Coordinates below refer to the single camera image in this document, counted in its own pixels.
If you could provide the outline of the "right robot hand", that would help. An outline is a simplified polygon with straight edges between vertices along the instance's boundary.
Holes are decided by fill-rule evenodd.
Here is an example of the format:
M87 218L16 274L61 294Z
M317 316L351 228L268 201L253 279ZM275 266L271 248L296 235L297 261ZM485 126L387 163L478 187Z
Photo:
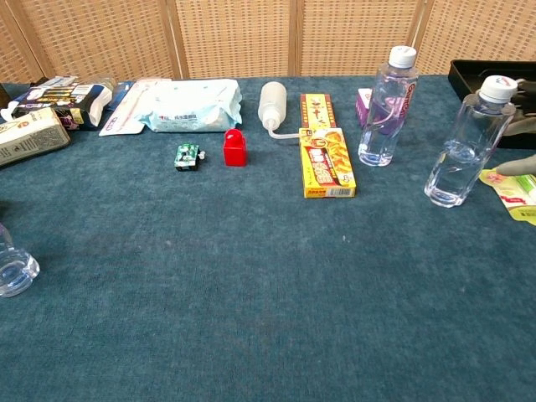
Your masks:
M516 112L500 145L535 150L535 81L521 78L516 82L518 92L513 97ZM502 163L496 171L503 176L535 175L535 155Z

